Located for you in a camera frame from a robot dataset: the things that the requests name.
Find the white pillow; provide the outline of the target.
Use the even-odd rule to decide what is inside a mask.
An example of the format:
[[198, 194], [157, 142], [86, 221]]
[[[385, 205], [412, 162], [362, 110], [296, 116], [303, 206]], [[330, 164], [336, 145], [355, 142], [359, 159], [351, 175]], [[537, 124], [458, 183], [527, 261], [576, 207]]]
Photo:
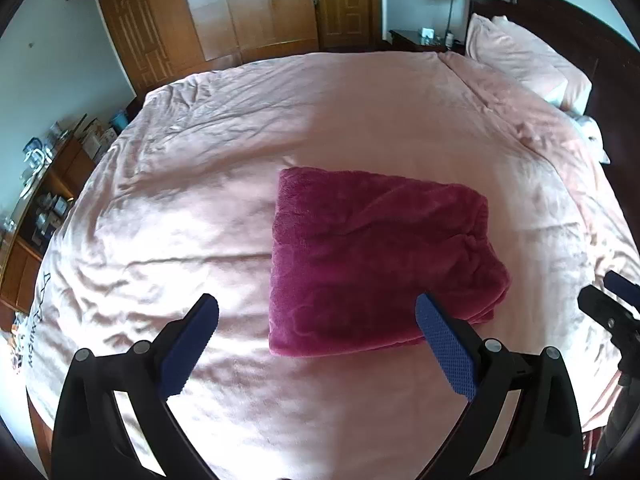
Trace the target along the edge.
[[598, 123], [590, 116], [570, 115], [570, 119], [590, 153], [601, 165], [609, 165], [611, 159], [604, 149], [602, 132]]

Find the clear water kettle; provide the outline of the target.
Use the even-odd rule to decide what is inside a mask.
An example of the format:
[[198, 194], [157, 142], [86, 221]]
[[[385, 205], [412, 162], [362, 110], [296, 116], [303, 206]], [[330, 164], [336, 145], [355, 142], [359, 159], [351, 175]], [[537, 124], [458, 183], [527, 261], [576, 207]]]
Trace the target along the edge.
[[33, 172], [39, 172], [48, 160], [42, 141], [36, 136], [24, 146], [23, 154], [25, 155], [24, 162], [28, 163]]

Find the brown wooden door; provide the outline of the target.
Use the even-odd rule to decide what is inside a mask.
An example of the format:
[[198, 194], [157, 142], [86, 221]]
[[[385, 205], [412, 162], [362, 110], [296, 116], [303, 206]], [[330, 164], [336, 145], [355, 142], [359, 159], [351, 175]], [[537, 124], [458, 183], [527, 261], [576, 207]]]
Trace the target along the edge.
[[316, 18], [322, 51], [374, 51], [382, 41], [382, 0], [317, 0]]

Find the dark bedside table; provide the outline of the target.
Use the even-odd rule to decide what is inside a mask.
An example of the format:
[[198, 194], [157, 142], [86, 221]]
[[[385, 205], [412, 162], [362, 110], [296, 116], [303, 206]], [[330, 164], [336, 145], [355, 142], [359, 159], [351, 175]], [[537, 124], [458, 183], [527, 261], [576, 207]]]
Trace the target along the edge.
[[413, 30], [396, 30], [392, 29], [388, 32], [390, 37], [390, 45], [396, 51], [406, 52], [454, 52], [464, 55], [464, 45], [458, 40], [454, 40], [452, 48], [446, 47], [442, 40], [428, 40], [422, 38], [418, 32]]

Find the pink pillow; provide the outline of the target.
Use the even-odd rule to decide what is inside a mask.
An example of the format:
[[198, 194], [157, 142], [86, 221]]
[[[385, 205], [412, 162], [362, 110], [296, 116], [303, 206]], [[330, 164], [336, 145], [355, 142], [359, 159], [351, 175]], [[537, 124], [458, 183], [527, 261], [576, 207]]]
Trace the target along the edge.
[[500, 70], [560, 110], [582, 116], [592, 90], [588, 76], [528, 29], [506, 16], [473, 13], [465, 54]]

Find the dark wooden headboard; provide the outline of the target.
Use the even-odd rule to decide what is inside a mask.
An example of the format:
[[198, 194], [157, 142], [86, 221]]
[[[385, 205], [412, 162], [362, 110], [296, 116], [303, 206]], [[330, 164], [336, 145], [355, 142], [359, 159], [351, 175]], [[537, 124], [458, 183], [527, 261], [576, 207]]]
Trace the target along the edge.
[[504, 15], [544, 40], [592, 82], [596, 118], [611, 163], [605, 169], [628, 208], [639, 206], [639, 50], [612, 27], [565, 0], [468, 0], [469, 12]]

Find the pink bed cover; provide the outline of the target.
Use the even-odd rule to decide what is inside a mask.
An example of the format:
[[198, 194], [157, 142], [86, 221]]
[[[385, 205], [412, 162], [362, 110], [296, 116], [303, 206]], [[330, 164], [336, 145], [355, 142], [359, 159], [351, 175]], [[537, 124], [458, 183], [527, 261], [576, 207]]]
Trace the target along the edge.
[[427, 292], [515, 351], [558, 348], [585, 429], [620, 392], [579, 311], [639, 254], [574, 122], [454, 53], [308, 54], [151, 92], [43, 257], [22, 374], [46, 424], [75, 352], [220, 319], [169, 407], [223, 479], [411, 479], [464, 407]]

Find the magenta fleece pants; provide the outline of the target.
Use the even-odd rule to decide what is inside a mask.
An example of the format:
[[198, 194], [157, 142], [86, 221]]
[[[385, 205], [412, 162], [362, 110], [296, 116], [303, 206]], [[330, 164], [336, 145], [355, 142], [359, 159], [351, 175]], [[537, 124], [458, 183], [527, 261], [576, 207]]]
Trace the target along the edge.
[[494, 316], [511, 277], [488, 236], [487, 198], [462, 184], [295, 167], [280, 173], [269, 298], [278, 356], [411, 344], [414, 308]]

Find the wooden sideboard with clutter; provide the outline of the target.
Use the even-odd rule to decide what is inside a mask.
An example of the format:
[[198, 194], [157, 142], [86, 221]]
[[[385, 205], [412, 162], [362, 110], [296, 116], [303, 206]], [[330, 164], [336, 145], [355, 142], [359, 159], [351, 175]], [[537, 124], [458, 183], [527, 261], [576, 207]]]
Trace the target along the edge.
[[7, 330], [17, 312], [27, 313], [36, 278], [54, 232], [87, 183], [99, 158], [128, 126], [120, 112], [105, 125], [82, 116], [75, 127], [53, 126], [42, 141], [48, 155], [39, 172], [26, 164], [14, 211], [1, 226], [1, 326]]

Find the brown wooden wardrobe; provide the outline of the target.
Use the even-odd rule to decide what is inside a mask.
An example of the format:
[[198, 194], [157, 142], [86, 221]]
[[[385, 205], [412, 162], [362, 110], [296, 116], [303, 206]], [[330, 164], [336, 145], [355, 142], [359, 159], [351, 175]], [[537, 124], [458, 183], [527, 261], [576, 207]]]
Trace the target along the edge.
[[98, 0], [138, 98], [206, 70], [317, 50], [312, 0]]

